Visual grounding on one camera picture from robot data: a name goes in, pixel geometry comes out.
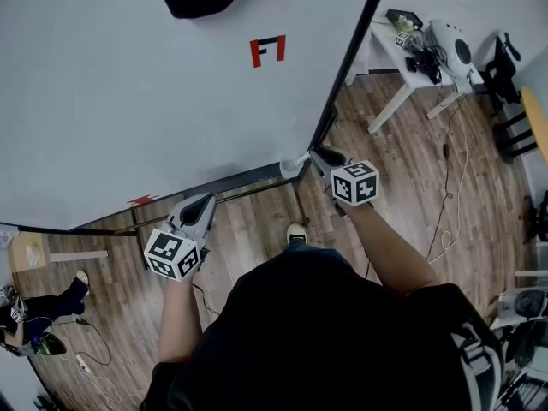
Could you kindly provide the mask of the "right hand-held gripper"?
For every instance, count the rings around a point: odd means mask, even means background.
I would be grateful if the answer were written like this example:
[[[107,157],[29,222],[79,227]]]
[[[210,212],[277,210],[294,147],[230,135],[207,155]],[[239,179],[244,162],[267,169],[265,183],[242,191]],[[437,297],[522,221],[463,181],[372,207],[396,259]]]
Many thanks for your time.
[[[316,146],[309,152],[323,189],[331,189],[337,205],[361,206],[378,197],[379,172],[368,161],[349,164],[352,158],[332,146]]]

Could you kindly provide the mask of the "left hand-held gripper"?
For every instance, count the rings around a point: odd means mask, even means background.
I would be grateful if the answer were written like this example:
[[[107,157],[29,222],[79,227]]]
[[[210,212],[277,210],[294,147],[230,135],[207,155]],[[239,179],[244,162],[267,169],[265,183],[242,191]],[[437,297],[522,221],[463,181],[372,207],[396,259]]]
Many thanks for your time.
[[[190,281],[209,253],[206,240],[216,209],[214,194],[196,194],[179,202],[146,244],[149,269],[176,282]]]

